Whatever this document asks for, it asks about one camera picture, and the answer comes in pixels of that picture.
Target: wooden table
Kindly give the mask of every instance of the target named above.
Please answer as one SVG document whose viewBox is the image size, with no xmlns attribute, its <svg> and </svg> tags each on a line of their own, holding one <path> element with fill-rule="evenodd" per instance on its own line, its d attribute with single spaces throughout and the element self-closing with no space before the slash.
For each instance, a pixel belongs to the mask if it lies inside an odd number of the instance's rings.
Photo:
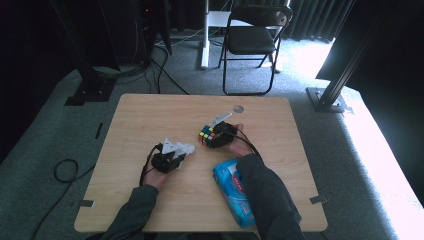
<svg viewBox="0 0 424 240">
<path fill-rule="evenodd" d="M 235 106 L 244 111 L 234 113 Z M 215 165 L 233 156 L 224 149 L 208 149 L 198 143 L 204 125 L 228 112 L 233 115 L 226 122 L 244 124 L 245 134 L 265 164 L 285 182 L 302 215 L 302 230 L 325 230 L 321 203 L 310 201 L 318 193 L 287 99 L 152 94 L 121 97 L 84 197 L 95 203 L 80 208 L 75 229 L 105 231 L 138 186 L 150 150 L 169 138 L 173 143 L 194 144 L 196 149 L 158 195 L 144 231 L 255 230 L 237 225 L 212 177 Z"/>
</svg>

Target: black stand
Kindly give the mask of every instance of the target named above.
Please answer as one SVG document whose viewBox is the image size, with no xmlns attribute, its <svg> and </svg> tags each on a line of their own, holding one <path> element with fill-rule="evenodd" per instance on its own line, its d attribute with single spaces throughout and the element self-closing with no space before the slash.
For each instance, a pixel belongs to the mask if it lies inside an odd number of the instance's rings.
<svg viewBox="0 0 424 240">
<path fill-rule="evenodd" d="M 315 111 L 317 112 L 332 112 L 332 113 L 343 113 L 347 106 L 341 96 L 336 98 L 334 102 L 330 101 L 330 104 L 323 99 L 323 94 L 326 88 L 306 88 L 309 98 L 314 105 Z"/>
<path fill-rule="evenodd" d="M 387 9 L 387 3 L 381 8 L 380 13 L 375 18 L 374 22 L 369 27 L 366 35 L 359 43 L 356 51 L 354 52 L 352 58 L 347 63 L 344 71 L 340 75 L 337 81 L 331 81 L 328 87 L 321 95 L 321 90 L 316 90 L 316 88 L 307 88 L 307 93 L 314 104 L 315 111 L 317 112 L 336 112 L 343 113 L 346 109 L 344 101 L 340 96 L 342 88 L 346 85 L 347 81 L 350 79 L 356 67 L 361 62 L 363 56 L 365 55 L 370 41 L 373 38 L 377 26 L 381 26 L 381 21 L 384 19 L 383 13 Z"/>
<path fill-rule="evenodd" d="M 98 76 L 80 42 L 63 1 L 50 0 L 49 2 L 50 5 L 47 6 L 46 11 L 51 16 L 62 43 L 68 49 L 72 61 L 82 77 L 81 85 L 75 92 L 74 97 L 70 97 L 65 105 L 82 106 L 86 101 L 109 101 L 116 79 L 105 81 Z"/>
</svg>

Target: sunlight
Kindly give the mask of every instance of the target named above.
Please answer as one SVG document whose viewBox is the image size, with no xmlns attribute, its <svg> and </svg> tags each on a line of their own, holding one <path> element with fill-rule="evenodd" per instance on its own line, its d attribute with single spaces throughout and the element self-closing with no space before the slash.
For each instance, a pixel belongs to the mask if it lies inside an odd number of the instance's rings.
<svg viewBox="0 0 424 240">
<path fill-rule="evenodd" d="M 423 208 L 372 116 L 358 114 L 363 113 L 345 114 L 344 120 L 369 178 L 369 187 L 380 201 L 384 217 L 398 239 L 416 239 L 417 233 L 411 229 L 421 229 Z"/>
<path fill-rule="evenodd" d="M 305 44 L 292 53 L 299 73 L 315 78 L 324 64 L 332 44 Z"/>
</svg>

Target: gray carpet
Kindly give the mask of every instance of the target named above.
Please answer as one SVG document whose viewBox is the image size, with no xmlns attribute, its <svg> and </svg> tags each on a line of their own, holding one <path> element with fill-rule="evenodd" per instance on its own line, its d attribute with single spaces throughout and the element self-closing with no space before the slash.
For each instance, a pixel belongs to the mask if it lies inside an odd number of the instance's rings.
<svg viewBox="0 0 424 240">
<path fill-rule="evenodd" d="M 424 219 L 422 206 L 404 182 L 360 93 L 343 89 L 342 97 L 349 107 L 344 114 L 315 112 L 308 99 L 306 87 L 328 85 L 327 81 L 314 77 L 330 47 L 331 44 L 319 41 L 284 41 L 280 54 L 282 72 L 276 75 L 273 89 L 265 96 L 289 99 L 318 191 L 329 199 L 323 205 L 329 224 L 327 230 L 306 233 L 307 237 L 310 240 L 417 239 L 405 236 L 419 236 L 416 222 Z M 206 70 L 200 69 L 200 50 L 199 41 L 175 44 L 165 70 L 189 94 L 223 95 L 222 68 L 215 68 L 220 47 L 211 44 L 210 67 Z M 155 48 L 153 59 L 161 65 L 166 56 Z M 269 68 L 250 66 L 241 62 L 230 66 L 229 72 L 234 75 L 229 75 L 229 79 L 237 79 L 239 84 L 230 87 L 266 88 L 263 78 L 270 74 Z M 31 127 L 0 166 L 0 239 L 31 238 L 42 217 L 68 186 L 55 180 L 55 165 L 63 159 L 75 159 L 79 164 L 78 175 L 94 165 L 120 96 L 157 93 L 154 79 L 158 75 L 158 67 L 149 67 L 137 76 L 122 77 L 108 102 L 87 102 L 78 107 L 64 106 L 81 81 L 78 72 L 71 72 L 58 83 Z M 164 73 L 159 85 L 162 94 L 184 94 Z M 103 127 L 98 134 L 100 123 Z M 374 148 L 367 148 L 370 139 L 375 146 L 381 146 L 377 157 L 371 155 Z M 375 162 L 384 165 L 380 175 L 374 174 L 378 172 L 372 168 Z M 70 179 L 74 169 L 73 165 L 65 164 L 58 169 L 58 175 Z M 78 212 L 73 204 L 83 198 L 90 176 L 91 172 L 72 183 L 39 228 L 36 239 L 84 239 L 91 235 L 73 228 Z M 384 179 L 398 184 L 388 188 Z M 398 203 L 401 213 L 387 209 L 388 202 Z M 399 222 L 397 218 L 404 218 L 401 220 L 406 224 L 393 228 Z"/>
</svg>

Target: folding chair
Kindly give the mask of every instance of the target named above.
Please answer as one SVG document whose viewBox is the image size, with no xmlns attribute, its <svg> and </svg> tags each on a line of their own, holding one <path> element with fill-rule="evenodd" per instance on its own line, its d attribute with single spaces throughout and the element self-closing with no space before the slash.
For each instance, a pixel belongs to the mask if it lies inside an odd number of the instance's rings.
<svg viewBox="0 0 424 240">
<path fill-rule="evenodd" d="M 224 61 L 224 75 L 222 89 L 227 95 L 265 95 L 271 88 L 274 80 L 275 66 L 280 50 L 282 33 L 288 26 L 293 12 L 287 6 L 279 5 L 240 5 L 235 8 L 227 22 L 227 28 L 222 44 L 221 61 Z M 244 25 L 234 25 L 233 21 L 247 23 Z M 276 29 L 275 36 L 271 31 Z M 234 55 L 265 55 L 263 58 L 228 58 L 227 52 Z M 229 60 L 262 60 L 258 68 L 262 66 L 265 59 L 270 57 L 272 62 L 272 72 L 269 87 L 263 92 L 228 92 L 226 89 L 227 61 Z"/>
</svg>

